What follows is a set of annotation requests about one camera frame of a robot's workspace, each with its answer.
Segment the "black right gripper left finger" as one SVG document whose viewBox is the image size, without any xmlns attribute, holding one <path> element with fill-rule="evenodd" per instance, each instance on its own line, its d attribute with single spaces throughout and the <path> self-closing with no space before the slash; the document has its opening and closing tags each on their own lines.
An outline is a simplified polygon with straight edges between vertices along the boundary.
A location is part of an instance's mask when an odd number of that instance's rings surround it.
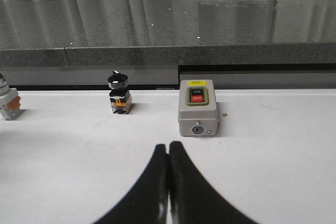
<svg viewBox="0 0 336 224">
<path fill-rule="evenodd" d="M 145 170 L 128 193 L 96 223 L 166 223 L 168 157 L 158 144 Z"/>
</svg>

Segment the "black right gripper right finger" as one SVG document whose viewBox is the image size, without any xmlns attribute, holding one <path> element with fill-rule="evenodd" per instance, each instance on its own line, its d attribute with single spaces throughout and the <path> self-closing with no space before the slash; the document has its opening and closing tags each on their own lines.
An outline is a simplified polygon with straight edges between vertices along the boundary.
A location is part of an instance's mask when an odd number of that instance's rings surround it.
<svg viewBox="0 0 336 224">
<path fill-rule="evenodd" d="M 173 223 L 255 223 L 225 200 L 203 177 L 183 144 L 170 144 Z"/>
</svg>

